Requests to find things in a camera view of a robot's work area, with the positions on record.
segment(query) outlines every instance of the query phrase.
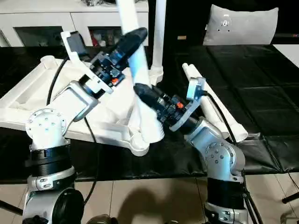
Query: black cable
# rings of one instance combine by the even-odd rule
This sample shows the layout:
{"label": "black cable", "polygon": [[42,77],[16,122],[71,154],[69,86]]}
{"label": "black cable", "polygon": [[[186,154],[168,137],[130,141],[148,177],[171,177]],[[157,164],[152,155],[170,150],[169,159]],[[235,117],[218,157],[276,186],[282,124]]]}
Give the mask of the black cable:
{"label": "black cable", "polygon": [[[56,71],[56,73],[55,73],[55,75],[54,75],[54,77],[53,77],[53,80],[52,80],[52,83],[51,83],[51,85],[50,85],[49,92],[48,92],[47,105],[49,105],[50,102],[51,102],[51,95],[52,95],[52,92],[53,92],[53,89],[54,89],[55,82],[57,81],[57,78],[58,78],[58,76],[59,76],[59,73],[61,72],[61,70],[62,70],[64,64],[67,62],[68,59],[69,59],[69,57],[67,56],[67,57],[62,61],[62,63],[59,65],[59,67],[58,67],[58,69],[57,69],[57,71]],[[95,136],[94,136],[94,134],[93,134],[92,129],[90,128],[90,125],[89,125],[89,123],[88,123],[87,118],[84,118],[84,121],[85,121],[85,123],[86,123],[86,126],[87,126],[89,132],[90,132],[90,135],[91,135],[92,138],[93,138],[94,143],[97,143],[97,140],[95,139]],[[91,197],[91,195],[92,195],[92,193],[93,193],[93,190],[94,190],[94,188],[95,188],[95,185],[96,185],[96,183],[97,183],[97,179],[98,179],[98,177],[99,177],[99,166],[100,166],[100,152],[97,153],[97,169],[96,169],[95,180],[93,181],[92,187],[91,187],[91,189],[90,189],[90,191],[89,191],[89,193],[88,193],[86,199],[84,200],[84,205],[87,204],[89,198]]]}
{"label": "black cable", "polygon": [[291,174],[288,172],[288,175],[290,177],[290,179],[292,180],[293,184],[296,186],[296,188],[299,190],[299,187],[297,185],[297,183],[294,181],[294,179],[292,178]]}
{"label": "black cable", "polygon": [[[213,104],[216,106],[218,112],[220,113],[220,115],[221,115],[221,117],[222,117],[222,119],[224,121],[224,124],[226,125],[226,127],[228,129],[228,132],[229,132],[230,137],[231,137],[231,139],[233,141],[233,144],[236,145],[237,142],[236,142],[234,133],[232,132],[232,130],[231,130],[229,124],[228,124],[228,121],[226,120],[226,117],[224,116],[224,114],[223,114],[221,108],[219,107],[219,105],[217,104],[216,100],[207,91],[204,91],[203,95],[204,96],[208,96],[211,99],[211,101],[213,102]],[[244,179],[244,181],[243,181],[243,188],[244,188],[244,191],[245,191],[245,194],[246,194],[246,197],[244,197],[244,201],[246,203],[248,213],[250,214],[250,217],[251,217],[252,222],[254,224],[257,224],[256,218],[257,218],[259,224],[263,224],[262,217],[261,217],[260,213],[258,212],[258,210],[256,208],[256,205],[255,205],[255,203],[254,203],[254,201],[253,201],[253,199],[252,199],[252,197],[250,195],[250,192],[247,190],[246,178],[245,178],[245,171],[244,170],[242,172],[242,176],[243,176],[243,179]]]}
{"label": "black cable", "polygon": [[67,62],[68,59],[69,59],[69,56],[64,58],[64,60],[61,62],[60,66],[58,67],[58,69],[57,69],[57,71],[56,71],[56,73],[53,77],[52,83],[51,83],[50,88],[49,88],[48,97],[47,97],[47,105],[50,104],[52,92],[53,92],[53,89],[54,89],[55,82],[57,81],[58,75],[61,72],[61,69],[63,68],[64,64]]}
{"label": "black cable", "polygon": [[226,120],[226,117],[224,116],[224,114],[223,114],[221,108],[220,108],[219,105],[217,104],[217,102],[216,102],[216,100],[214,99],[214,97],[213,97],[210,93],[208,93],[208,91],[204,91],[204,96],[208,96],[208,97],[211,99],[211,101],[213,102],[213,104],[216,106],[218,112],[220,113],[220,115],[221,115],[221,117],[222,117],[222,119],[223,119],[223,121],[224,121],[225,126],[226,126],[227,129],[228,129],[228,132],[229,132],[230,137],[232,138],[233,144],[234,144],[234,145],[237,144],[237,141],[236,141],[236,139],[235,139],[234,133],[233,133],[232,129],[230,128],[230,126],[229,126],[229,124],[228,124],[228,121]]}
{"label": "black cable", "polygon": [[[92,138],[93,138],[93,141],[94,141],[95,143],[97,143],[97,140],[95,139],[95,136],[94,136],[94,134],[93,134],[93,131],[92,131],[92,129],[90,128],[90,125],[89,125],[88,120],[87,120],[86,117],[84,118],[84,121],[85,121],[85,123],[86,123],[86,126],[88,127],[88,130],[89,130],[89,132],[90,132]],[[98,177],[99,177],[99,172],[100,172],[100,171],[99,171],[99,166],[100,166],[100,151],[98,151],[98,153],[97,153],[97,169],[96,169],[95,179],[94,179],[94,181],[93,181],[92,187],[90,188],[90,191],[89,191],[89,193],[88,193],[86,199],[84,200],[84,205],[87,204],[89,198],[91,197],[91,195],[92,195],[92,193],[93,193],[93,190],[94,190],[94,188],[95,188],[95,185],[97,184],[97,179],[98,179]]]}

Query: glass cabinet door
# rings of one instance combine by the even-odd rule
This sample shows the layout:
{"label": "glass cabinet door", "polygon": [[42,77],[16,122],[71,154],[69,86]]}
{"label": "glass cabinet door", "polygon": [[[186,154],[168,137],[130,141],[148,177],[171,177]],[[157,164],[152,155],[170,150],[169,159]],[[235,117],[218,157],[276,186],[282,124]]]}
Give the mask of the glass cabinet door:
{"label": "glass cabinet door", "polygon": [[121,27],[88,27],[93,46],[109,47],[121,37]]}
{"label": "glass cabinet door", "polygon": [[70,13],[15,13],[0,14],[0,30],[11,47],[58,46],[75,27]]}
{"label": "glass cabinet door", "polygon": [[14,27],[25,47],[48,47],[63,45],[62,27]]}

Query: metal mount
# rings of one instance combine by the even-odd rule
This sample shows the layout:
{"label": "metal mount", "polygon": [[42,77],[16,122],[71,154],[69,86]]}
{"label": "metal mount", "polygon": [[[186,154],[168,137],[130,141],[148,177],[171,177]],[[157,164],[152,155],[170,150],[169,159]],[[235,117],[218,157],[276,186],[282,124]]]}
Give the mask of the metal mount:
{"label": "metal mount", "polygon": [[191,114],[199,107],[201,93],[204,90],[204,85],[206,83],[206,79],[199,78],[191,78],[187,91],[187,100],[191,100],[190,103],[185,107],[186,112],[182,116],[182,118],[173,126],[169,127],[169,129],[173,132],[177,131],[191,116]]}

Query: black table surface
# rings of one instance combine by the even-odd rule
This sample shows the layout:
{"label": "black table surface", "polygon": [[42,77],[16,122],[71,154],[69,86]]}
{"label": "black table surface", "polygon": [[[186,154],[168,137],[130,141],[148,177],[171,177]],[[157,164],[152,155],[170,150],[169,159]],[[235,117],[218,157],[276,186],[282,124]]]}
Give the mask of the black table surface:
{"label": "black table surface", "polygon": [[[91,55],[99,49],[89,48]],[[0,97],[40,58],[64,58],[60,47],[0,48]],[[239,143],[247,174],[299,171],[299,69],[273,46],[198,46],[164,54],[164,77],[158,86],[185,98],[188,82],[182,64],[193,63],[249,137]],[[162,141],[136,157],[128,149],[72,140],[71,159],[78,181],[93,179],[100,151],[98,180],[203,176],[197,150],[180,133],[164,129]],[[23,131],[0,128],[0,183],[24,183],[31,139]]]}

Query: white tube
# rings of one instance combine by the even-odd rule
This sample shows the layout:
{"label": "white tube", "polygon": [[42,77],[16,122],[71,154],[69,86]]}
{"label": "white tube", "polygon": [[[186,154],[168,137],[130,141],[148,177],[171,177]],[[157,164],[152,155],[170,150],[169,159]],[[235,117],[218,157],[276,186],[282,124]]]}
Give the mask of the white tube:
{"label": "white tube", "polygon": [[156,1],[155,36],[152,67],[162,67],[166,0]]}
{"label": "white tube", "polygon": [[163,46],[166,17],[166,0],[156,1],[155,33],[153,47],[153,64],[149,71],[151,83],[156,85],[163,79]]}
{"label": "white tube", "polygon": [[[123,34],[139,28],[135,1],[117,0],[117,6],[121,17],[121,28]],[[129,65],[131,68],[133,83],[142,83],[151,86],[143,46],[140,46],[140,48],[130,57]],[[156,112],[149,108],[139,98],[136,106],[139,109],[140,130],[144,141],[148,143],[160,141],[164,137],[164,132],[162,124],[157,120]]]}
{"label": "white tube", "polygon": [[[191,71],[191,74],[194,74],[195,77],[202,77],[202,75],[199,73],[199,71],[196,69],[196,67],[193,64],[189,65],[189,69]],[[228,124],[230,128],[232,129],[232,132],[235,136],[235,139],[237,142],[243,141],[247,138],[248,132],[245,130],[243,125],[239,124],[234,117],[231,115],[231,113],[227,110],[225,105],[221,102],[221,100],[218,98],[218,96],[214,93],[212,88],[208,85],[208,83],[205,84],[204,89],[208,91],[212,97],[217,102],[218,106],[222,110],[226,120],[228,121]]]}
{"label": "white tube", "polygon": [[[192,69],[189,68],[187,63],[183,64],[183,70],[187,76],[187,79],[190,81],[191,78],[197,78],[198,73],[194,73]],[[200,103],[201,109],[206,117],[206,119],[211,122],[213,125],[215,125],[222,133],[223,138],[228,138],[229,133],[228,129],[226,128],[225,124],[220,120],[218,117],[215,109],[213,108],[212,103],[210,102],[208,97],[202,97],[201,103]]]}

